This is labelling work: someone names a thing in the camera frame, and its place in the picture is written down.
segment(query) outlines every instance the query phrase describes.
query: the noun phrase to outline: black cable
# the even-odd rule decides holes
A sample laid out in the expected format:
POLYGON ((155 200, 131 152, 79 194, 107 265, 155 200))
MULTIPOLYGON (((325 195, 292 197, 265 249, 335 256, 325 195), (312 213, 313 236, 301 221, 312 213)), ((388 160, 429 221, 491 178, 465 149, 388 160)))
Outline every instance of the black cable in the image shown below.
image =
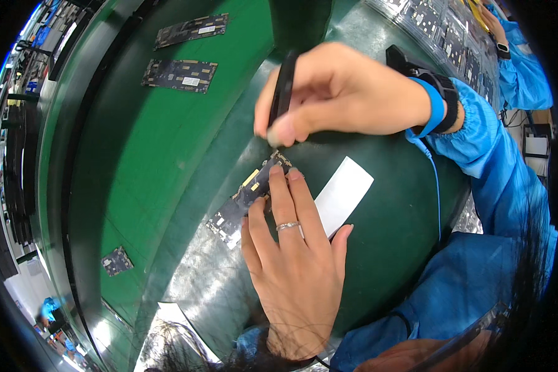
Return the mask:
POLYGON ((320 357, 317 355, 314 357, 314 359, 319 362, 320 364, 322 364, 323 366, 325 366, 326 368, 328 368, 329 371, 333 371, 333 372, 341 372, 340 370, 338 370, 337 368, 332 368, 330 365, 326 364, 324 361, 322 361, 322 359, 320 359, 320 357))
POLYGON ((511 119, 508 121, 508 124, 505 126, 505 128, 513 128, 513 127, 509 127, 509 125, 512 124, 513 120, 515 119, 515 117, 519 113, 519 111, 521 111, 521 110, 516 110, 515 111, 515 113, 511 116, 511 119))
POLYGON ((521 125, 523 125, 523 123, 525 122, 526 119, 527 119, 527 117, 525 117, 523 120, 521 120, 521 123, 519 123, 519 124, 517 124, 517 125, 515 125, 515 126, 507 127, 507 128, 516 128, 516 127, 520 127, 521 125))

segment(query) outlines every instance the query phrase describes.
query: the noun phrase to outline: finger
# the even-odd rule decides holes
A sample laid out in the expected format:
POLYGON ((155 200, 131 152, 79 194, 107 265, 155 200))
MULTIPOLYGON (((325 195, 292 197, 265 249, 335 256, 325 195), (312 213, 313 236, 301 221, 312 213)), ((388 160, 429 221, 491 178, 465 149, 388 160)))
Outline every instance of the finger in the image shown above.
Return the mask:
POLYGON ((248 271, 250 271, 253 275, 262 274, 260 257, 258 257, 256 247, 252 241, 252 236, 250 236, 250 230, 248 229, 248 217, 244 217, 242 220, 241 250, 246 266, 248 266, 248 271))
POLYGON ((274 147, 291 146, 321 130, 353 130, 344 124, 350 121, 355 103, 351 96, 306 102, 279 117, 267 132, 267 140, 274 147))
POLYGON ((492 12, 489 11, 488 8, 486 8, 483 4, 480 4, 480 10, 485 18, 487 18, 489 21, 494 21, 494 19, 496 18, 496 16, 492 14, 492 12))
POLYGON ((353 225, 344 225, 333 237, 333 242, 331 243, 331 248, 333 249, 333 257, 335 260, 335 268, 337 269, 337 275, 339 279, 343 282, 345 279, 345 256, 348 252, 348 237, 353 230, 353 225))
MULTIPOLYGON (((283 174, 283 168, 281 166, 272 166, 269 171, 269 190, 271 192, 271 207, 273 210, 273 217, 275 218, 275 224, 277 226, 296 222, 298 217, 296 216, 296 209, 293 205, 293 200, 289 189, 287 188, 287 182, 285 181, 285 175, 283 174)), ((297 227, 288 227, 279 231, 279 242, 281 243, 282 237, 298 237, 301 239, 300 229, 297 227)))
POLYGON ((254 107, 254 134, 262 138, 267 138, 269 114, 271 113, 273 94, 275 94, 278 76, 279 68, 277 67, 269 74, 267 83, 262 87, 254 107))
POLYGON ((279 255, 279 249, 265 220, 264 209, 265 199, 262 197, 257 198, 248 209, 248 231, 263 268, 272 265, 279 255))
POLYGON ((296 207, 296 215, 304 231, 306 245, 312 250, 327 247, 327 244, 319 244, 323 241, 327 242, 327 234, 324 232, 318 209, 314 204, 314 199, 304 177, 298 169, 292 168, 287 173, 287 178, 289 179, 289 190, 293 198, 293 204, 296 207))
MULTIPOLYGON (((343 65, 347 65, 348 56, 351 54, 362 55, 338 43, 323 43, 300 55, 296 61, 292 91, 309 89, 326 92, 328 98, 336 97, 348 81, 350 69, 344 69, 343 65)), ((266 138, 265 132, 269 125, 269 113, 278 75, 279 69, 270 73, 256 102, 254 132, 262 138, 266 138)))

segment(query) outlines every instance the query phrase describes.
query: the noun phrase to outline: worker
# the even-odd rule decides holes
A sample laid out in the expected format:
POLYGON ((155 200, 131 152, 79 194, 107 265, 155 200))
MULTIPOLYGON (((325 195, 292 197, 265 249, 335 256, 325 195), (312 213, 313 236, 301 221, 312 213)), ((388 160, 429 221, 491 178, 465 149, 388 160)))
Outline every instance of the worker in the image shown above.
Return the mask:
POLYGON ((48 328, 50 322, 56 321, 56 318, 53 316, 52 312, 55 309, 59 309, 60 306, 60 301, 57 298, 53 299, 51 297, 48 297, 44 299, 42 307, 39 310, 39 314, 35 317, 37 324, 48 328))
MULTIPOLYGON (((426 85, 347 46, 326 43, 299 56, 290 109, 269 129, 277 77, 275 70, 262 89, 254 121, 254 133, 273 146, 292 146, 321 130, 417 134, 433 119, 449 118, 448 128, 425 140, 471 177, 484 227, 484 234, 451 234, 402 303, 344 336, 330 370, 495 370, 533 320, 558 233, 550 224, 546 190, 494 110, 457 79, 450 79, 458 92, 455 110, 426 85)), ((296 168, 286 175, 271 168, 269 187, 278 243, 262 198, 241 230, 241 251, 269 323, 243 333, 236 353, 216 371, 289 371, 318 361, 339 310, 354 226, 346 224, 327 239, 296 168)), ((213 370, 174 361, 178 356, 164 353, 162 369, 149 371, 213 370)))
POLYGON ((481 18, 496 40, 500 86, 498 109, 548 109, 550 85, 517 22, 501 19, 491 4, 480 4, 481 18))

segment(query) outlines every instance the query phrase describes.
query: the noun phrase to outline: elastic cuff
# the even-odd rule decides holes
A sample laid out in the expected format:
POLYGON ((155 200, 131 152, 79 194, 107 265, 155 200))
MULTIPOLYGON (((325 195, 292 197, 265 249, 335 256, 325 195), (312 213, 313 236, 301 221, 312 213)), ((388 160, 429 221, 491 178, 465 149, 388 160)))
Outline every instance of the elastic cuff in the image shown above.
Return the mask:
POLYGON ((454 139, 463 139, 466 136, 466 132, 469 130, 469 127, 465 125, 467 123, 467 119, 470 117, 475 117, 478 115, 478 110, 475 105, 472 105, 472 100, 461 96, 459 94, 459 102, 461 102, 461 106, 463 107, 463 111, 465 112, 465 118, 463 118, 463 126, 458 131, 454 131, 453 133, 431 133, 430 137, 432 138, 447 138, 449 140, 454 139))
POLYGON ((503 60, 501 58, 498 58, 498 68, 508 69, 509 67, 512 67, 512 62, 510 60, 503 60))

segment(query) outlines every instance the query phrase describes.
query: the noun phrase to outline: ring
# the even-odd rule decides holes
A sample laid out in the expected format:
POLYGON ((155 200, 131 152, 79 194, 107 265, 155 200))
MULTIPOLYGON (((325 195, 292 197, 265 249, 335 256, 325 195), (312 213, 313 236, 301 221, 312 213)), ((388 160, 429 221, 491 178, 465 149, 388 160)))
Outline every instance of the ring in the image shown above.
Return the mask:
POLYGON ((276 230, 277 230, 277 231, 281 231, 281 230, 283 230, 284 228, 287 228, 287 227, 294 227, 294 226, 300 226, 300 221, 295 221, 295 222, 289 222, 289 223, 281 224, 281 225, 277 226, 276 230))

